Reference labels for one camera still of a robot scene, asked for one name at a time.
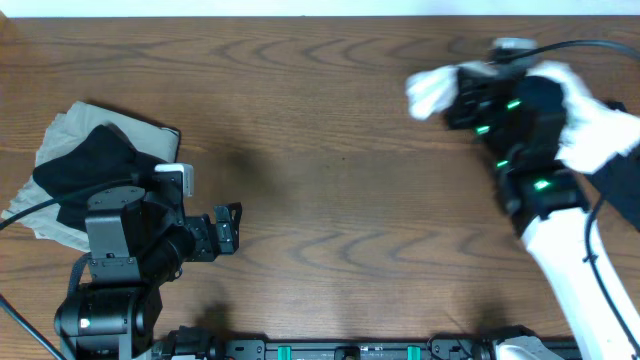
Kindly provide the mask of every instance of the white glove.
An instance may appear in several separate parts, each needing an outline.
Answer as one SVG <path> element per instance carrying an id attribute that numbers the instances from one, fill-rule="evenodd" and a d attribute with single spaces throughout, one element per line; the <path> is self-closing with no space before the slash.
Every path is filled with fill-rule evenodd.
<path id="1" fill-rule="evenodd" d="M 560 134 L 556 159 L 565 166 L 593 174 L 616 155 L 628 155 L 640 143 L 640 119 L 611 110 L 591 97 L 569 65 L 545 61 L 527 75 L 543 76 L 562 86 L 567 125 Z"/>
<path id="2" fill-rule="evenodd" d="M 451 106 L 458 93 L 457 72 L 457 66 L 447 65 L 410 76 L 406 86 L 411 117 L 425 121 Z"/>

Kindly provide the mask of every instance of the wood grain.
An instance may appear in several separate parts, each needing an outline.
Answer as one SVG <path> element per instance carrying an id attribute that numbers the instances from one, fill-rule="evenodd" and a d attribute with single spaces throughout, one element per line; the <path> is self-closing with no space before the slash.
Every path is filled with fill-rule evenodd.
<path id="1" fill-rule="evenodd" d="M 2 30 L 4 29 L 4 25 L 7 23 L 7 17 L 4 15 L 2 11 L 0 11 L 0 36 L 2 36 Z"/>
<path id="2" fill-rule="evenodd" d="M 161 336 L 426 338 L 525 324 L 569 335 L 550 287 L 493 201 L 467 132 L 409 119 L 404 81 L 484 56 L 495 37 L 615 39 L 632 17 L 11 20 L 0 42 L 0 200 L 26 182 L 74 101 L 176 127 L 196 168 L 190 213 L 242 201 L 240 251 L 162 287 Z M 640 112 L 637 64 L 569 49 L 598 97 Z M 587 186 L 590 195 L 593 189 Z M 640 301 L 638 236 L 610 207 L 603 239 Z M 53 316 L 80 255 L 0 234 L 0 289 L 57 343 Z M 0 358 L 48 358 L 0 314 Z"/>

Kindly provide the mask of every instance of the green connector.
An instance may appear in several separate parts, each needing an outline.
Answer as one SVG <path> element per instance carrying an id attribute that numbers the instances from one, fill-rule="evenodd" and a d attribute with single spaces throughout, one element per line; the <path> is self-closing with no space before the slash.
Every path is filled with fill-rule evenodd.
<path id="1" fill-rule="evenodd" d="M 407 348 L 407 360 L 420 360 L 420 352 L 419 346 L 409 346 Z"/>
<path id="2" fill-rule="evenodd" d="M 278 347 L 278 360 L 291 360 L 291 347 L 289 346 Z"/>

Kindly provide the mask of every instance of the black sleeve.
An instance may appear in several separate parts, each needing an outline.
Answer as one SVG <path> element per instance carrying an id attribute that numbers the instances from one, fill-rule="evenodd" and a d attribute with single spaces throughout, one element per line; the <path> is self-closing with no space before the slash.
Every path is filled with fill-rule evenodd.
<path id="1" fill-rule="evenodd" d="M 628 156 L 609 160 L 587 179 L 640 231 L 640 145 Z"/>
<path id="2" fill-rule="evenodd" d="M 107 181 L 126 179 L 136 173 L 149 176 L 162 161 L 138 152 L 106 126 L 99 125 L 67 155 L 48 161 L 33 170 L 33 180 L 52 197 L 68 194 Z M 92 196 L 60 203 L 56 220 L 73 229 L 86 231 L 87 200 Z"/>

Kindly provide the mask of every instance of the gray cloth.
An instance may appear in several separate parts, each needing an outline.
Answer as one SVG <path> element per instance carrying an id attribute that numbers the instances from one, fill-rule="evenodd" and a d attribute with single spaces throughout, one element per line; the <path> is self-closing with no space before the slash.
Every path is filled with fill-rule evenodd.
<path id="1" fill-rule="evenodd" d="M 47 128 L 42 146 L 36 152 L 35 166 L 68 154 L 98 125 L 116 126 L 127 136 L 136 150 L 166 162 L 175 161 L 180 139 L 180 133 L 177 131 L 158 128 L 113 111 L 76 102 L 66 115 L 58 114 Z M 2 217 L 7 219 L 49 199 L 51 196 L 30 177 L 15 199 L 11 200 L 9 209 L 2 212 Z M 38 239 L 51 239 L 74 249 L 89 251 L 86 233 L 56 221 L 59 210 L 59 205 L 52 205 L 18 222 L 33 229 Z"/>

